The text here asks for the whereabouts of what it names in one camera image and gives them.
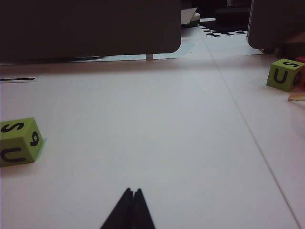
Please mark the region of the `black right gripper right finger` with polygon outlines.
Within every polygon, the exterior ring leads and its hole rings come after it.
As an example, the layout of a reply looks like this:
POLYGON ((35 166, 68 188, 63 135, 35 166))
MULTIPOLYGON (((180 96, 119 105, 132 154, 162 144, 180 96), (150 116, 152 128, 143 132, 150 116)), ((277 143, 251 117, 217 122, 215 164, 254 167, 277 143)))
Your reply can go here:
POLYGON ((139 188, 132 199, 131 229, 154 229, 153 219, 150 215, 142 190, 139 188))

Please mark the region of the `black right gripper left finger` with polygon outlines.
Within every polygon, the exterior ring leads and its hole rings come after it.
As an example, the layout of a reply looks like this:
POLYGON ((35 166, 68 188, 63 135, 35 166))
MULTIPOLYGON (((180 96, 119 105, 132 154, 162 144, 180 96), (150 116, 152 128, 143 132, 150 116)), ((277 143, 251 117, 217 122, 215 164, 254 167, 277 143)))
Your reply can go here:
POLYGON ((101 229, 127 229, 130 223, 130 210, 132 206, 133 192, 127 188, 101 229))

